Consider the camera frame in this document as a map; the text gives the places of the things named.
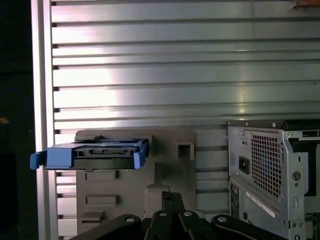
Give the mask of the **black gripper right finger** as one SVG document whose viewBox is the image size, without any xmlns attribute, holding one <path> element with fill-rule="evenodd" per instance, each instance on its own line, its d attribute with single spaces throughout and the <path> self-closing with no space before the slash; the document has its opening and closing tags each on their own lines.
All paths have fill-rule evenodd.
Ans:
<svg viewBox="0 0 320 240">
<path fill-rule="evenodd" d="M 187 240 L 283 240 L 272 232 L 230 215 L 220 214 L 210 221 L 187 210 L 182 195 L 172 193 L 172 208 Z"/>
</svg>

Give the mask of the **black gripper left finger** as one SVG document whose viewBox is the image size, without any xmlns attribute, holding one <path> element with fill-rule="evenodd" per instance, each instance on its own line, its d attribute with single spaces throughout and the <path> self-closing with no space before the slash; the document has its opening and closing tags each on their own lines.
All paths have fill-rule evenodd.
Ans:
<svg viewBox="0 0 320 240">
<path fill-rule="evenodd" d="M 123 214 L 74 236 L 73 240 L 169 240 L 174 219 L 174 193 L 163 191 L 161 210 L 151 218 Z"/>
</svg>

